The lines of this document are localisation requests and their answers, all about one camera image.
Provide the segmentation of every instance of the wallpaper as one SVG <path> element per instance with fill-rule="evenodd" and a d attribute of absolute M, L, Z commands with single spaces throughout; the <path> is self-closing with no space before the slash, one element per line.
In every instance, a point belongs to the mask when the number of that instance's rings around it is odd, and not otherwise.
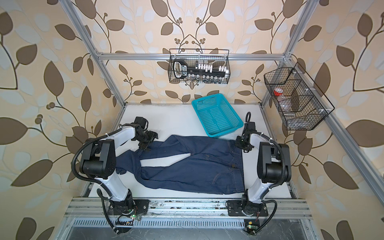
<path fill-rule="evenodd" d="M 320 0 L 293 54 L 381 174 L 383 11 L 378 0 Z M 278 142 L 290 146 L 292 180 L 322 238 L 381 239 L 384 208 L 326 123 L 313 131 L 287 131 L 274 104 L 266 111 Z"/>
<path fill-rule="evenodd" d="M 73 0 L 99 52 L 283 53 L 304 0 Z"/>
<path fill-rule="evenodd" d="M 0 1 L 0 35 L 1 238 L 46 240 L 84 187 L 73 153 L 120 107 L 57 1 Z"/>
<path fill-rule="evenodd" d="M 222 93 L 230 103 L 258 103 L 266 91 L 263 75 L 276 69 L 273 61 L 230 61 L 228 84 L 169 82 L 166 61 L 115 61 L 107 68 L 128 103 L 190 103 L 216 93 Z M 110 91 L 103 92 L 110 97 Z"/>

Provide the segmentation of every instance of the jeans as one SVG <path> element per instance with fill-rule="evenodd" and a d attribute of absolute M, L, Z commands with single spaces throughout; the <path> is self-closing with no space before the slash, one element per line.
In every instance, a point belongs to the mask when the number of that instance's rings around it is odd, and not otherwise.
<path fill-rule="evenodd" d="M 129 171 L 142 185 L 152 189 L 232 194 L 244 192 L 243 158 L 234 140 L 171 135 L 153 142 L 150 150 L 128 150 L 116 157 L 116 171 Z M 141 167 L 140 160 L 191 155 L 168 167 Z"/>

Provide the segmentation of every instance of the black wire basket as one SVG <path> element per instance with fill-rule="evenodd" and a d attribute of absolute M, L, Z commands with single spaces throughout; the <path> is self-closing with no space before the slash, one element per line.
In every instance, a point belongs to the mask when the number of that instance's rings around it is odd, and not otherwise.
<path fill-rule="evenodd" d="M 334 106 L 309 75 L 314 85 L 304 82 L 301 69 L 297 64 L 293 68 L 278 68 L 264 74 L 264 82 L 286 129 L 310 131 L 334 110 Z M 329 102 L 328 106 L 316 97 L 315 91 Z"/>
<path fill-rule="evenodd" d="M 229 50 L 172 48 L 169 50 L 170 83 L 228 84 Z"/>

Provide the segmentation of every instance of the turquoise basket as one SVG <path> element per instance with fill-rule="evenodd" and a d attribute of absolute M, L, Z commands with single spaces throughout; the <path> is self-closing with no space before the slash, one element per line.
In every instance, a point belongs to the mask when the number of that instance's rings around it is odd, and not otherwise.
<path fill-rule="evenodd" d="M 209 137 L 223 136 L 244 125 L 221 93 L 193 100 L 192 106 Z"/>

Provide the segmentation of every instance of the white table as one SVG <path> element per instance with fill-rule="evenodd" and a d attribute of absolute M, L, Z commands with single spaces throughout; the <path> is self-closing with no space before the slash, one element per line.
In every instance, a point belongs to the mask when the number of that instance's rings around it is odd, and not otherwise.
<path fill-rule="evenodd" d="M 240 116 L 242 121 L 245 121 L 245 115 L 247 112 L 251 112 L 251 121 L 255 122 L 256 130 L 264 132 L 268 135 L 268 130 L 258 105 L 242 104 L 232 105 L 232 107 Z M 158 141 L 165 141 L 170 135 L 173 134 L 180 136 L 206 136 L 204 128 L 202 127 L 199 118 L 190 104 L 127 105 L 125 113 L 121 119 L 121 124 L 133 122 L 136 116 L 144 117 L 148 120 L 148 129 L 158 133 Z M 241 135 L 242 131 L 243 128 L 240 128 L 235 132 L 224 135 L 220 138 L 235 140 L 236 136 Z M 138 141 L 127 141 L 125 144 L 116 149 L 116 155 L 118 156 L 127 150 L 135 151 L 137 149 Z M 143 167 L 169 166 L 188 157 L 189 155 L 190 154 L 181 154 L 171 157 L 141 160 L 141 165 Z M 257 148 L 254 148 L 249 153 L 243 153 L 245 189 L 250 188 L 257 179 L 257 158 Z M 169 189 L 150 189 L 137 182 L 134 175 L 130 172 L 119 175 L 119 177 L 123 184 L 131 190 L 133 197 L 137 198 L 240 198 L 242 195 L 242 193 L 222 195 L 180 192 Z M 96 193 L 97 188 L 99 188 L 99 186 L 95 184 L 89 194 L 90 197 L 98 196 Z M 291 194 L 289 193 L 287 184 L 284 183 L 281 186 L 273 188 L 266 195 L 266 198 L 290 199 Z"/>

